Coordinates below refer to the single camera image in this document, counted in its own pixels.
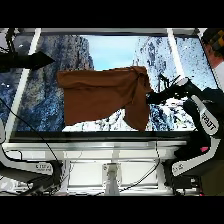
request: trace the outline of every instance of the display screen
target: display screen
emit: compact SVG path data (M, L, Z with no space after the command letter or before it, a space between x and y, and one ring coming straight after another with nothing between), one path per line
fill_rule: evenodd
M19 36L14 42L18 45L17 49L27 52L31 40L32 38ZM206 87L216 89L217 84L200 40L197 37L175 37L175 40L185 76L201 90ZM160 74L171 82L177 77L169 37L44 35L39 38L37 51L42 51L55 62L30 72L18 111L18 115L37 131L136 131L123 120L124 110L118 110L102 120L65 126L64 94L56 81L58 71L83 69L101 71L133 65L145 66L150 85L155 92L164 89L163 82L159 82ZM0 94L9 105L12 104L18 84L14 76L15 74L0 74ZM182 109L184 100L186 99L170 99L165 105L150 105L146 131L194 129L191 117ZM0 114L4 122L7 120L5 111L5 108L2 109ZM30 127L17 119L14 131L30 131Z

